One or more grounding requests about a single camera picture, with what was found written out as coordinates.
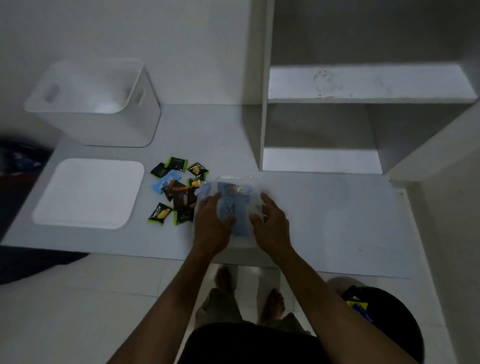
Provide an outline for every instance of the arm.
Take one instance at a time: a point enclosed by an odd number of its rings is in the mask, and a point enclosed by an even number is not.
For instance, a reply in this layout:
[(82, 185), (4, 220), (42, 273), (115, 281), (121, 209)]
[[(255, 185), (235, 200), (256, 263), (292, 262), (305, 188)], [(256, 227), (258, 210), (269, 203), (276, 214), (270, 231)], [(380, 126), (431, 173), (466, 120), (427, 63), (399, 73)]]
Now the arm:
[(200, 203), (193, 248), (179, 272), (108, 364), (173, 363), (187, 328), (208, 265), (230, 239), (235, 220), (216, 215), (220, 195)]
[(352, 310), (293, 249), (289, 222), (262, 194), (265, 223), (251, 215), (260, 246), (280, 267), (329, 359), (335, 364), (414, 364), (405, 351)]

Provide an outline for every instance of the forearm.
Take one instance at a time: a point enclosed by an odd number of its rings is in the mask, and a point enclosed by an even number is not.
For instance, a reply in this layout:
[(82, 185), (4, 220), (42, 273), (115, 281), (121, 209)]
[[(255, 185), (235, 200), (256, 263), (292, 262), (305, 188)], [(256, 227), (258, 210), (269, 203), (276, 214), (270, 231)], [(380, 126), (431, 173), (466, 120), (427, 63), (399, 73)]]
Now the forearm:
[(293, 248), (275, 260), (333, 363), (415, 363), (385, 334), (348, 307)]
[(174, 362), (210, 260), (209, 256), (192, 250), (109, 364)]

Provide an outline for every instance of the bare foot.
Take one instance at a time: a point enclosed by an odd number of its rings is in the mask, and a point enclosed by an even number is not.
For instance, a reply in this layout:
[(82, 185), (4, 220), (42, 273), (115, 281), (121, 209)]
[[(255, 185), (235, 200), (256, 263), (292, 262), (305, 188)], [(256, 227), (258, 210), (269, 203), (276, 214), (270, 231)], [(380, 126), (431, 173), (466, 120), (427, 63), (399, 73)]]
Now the bare foot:
[(221, 266), (215, 274), (215, 286), (222, 292), (233, 294), (232, 276), (227, 266)]
[(277, 289), (272, 289), (267, 298), (264, 310), (258, 319), (258, 324), (262, 325), (267, 320), (279, 320), (285, 312), (285, 303), (283, 296)]

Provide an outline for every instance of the leg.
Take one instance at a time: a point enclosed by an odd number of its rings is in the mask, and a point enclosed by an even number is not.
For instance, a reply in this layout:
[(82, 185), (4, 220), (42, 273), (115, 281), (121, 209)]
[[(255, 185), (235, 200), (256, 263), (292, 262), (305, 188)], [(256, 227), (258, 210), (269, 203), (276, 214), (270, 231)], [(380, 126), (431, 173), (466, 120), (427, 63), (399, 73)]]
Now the leg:
[(195, 328), (217, 322), (242, 322), (227, 266), (218, 269), (215, 286), (195, 315)]
[(289, 313), (282, 318), (285, 312), (285, 303), (283, 296), (278, 290), (272, 290), (268, 296), (267, 303), (258, 320), (259, 325), (268, 326), (281, 331), (293, 332), (298, 334), (309, 334), (305, 331), (300, 322), (293, 313)]

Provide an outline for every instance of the transparent plastic container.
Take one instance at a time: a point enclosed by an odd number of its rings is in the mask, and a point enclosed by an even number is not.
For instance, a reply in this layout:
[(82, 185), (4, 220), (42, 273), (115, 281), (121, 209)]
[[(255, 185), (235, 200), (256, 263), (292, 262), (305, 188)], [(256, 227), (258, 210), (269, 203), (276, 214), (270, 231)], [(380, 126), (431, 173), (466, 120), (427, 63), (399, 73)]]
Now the transparent plastic container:
[(258, 183), (253, 177), (219, 177), (214, 181), (205, 181), (199, 188), (198, 203), (207, 196), (221, 193), (217, 204), (220, 221), (235, 217), (237, 222), (232, 227), (230, 247), (251, 248), (256, 246), (253, 226), (249, 215), (256, 214), (263, 219), (262, 200)]
[(54, 63), (24, 108), (92, 146), (146, 146), (161, 112), (142, 61), (134, 58)]

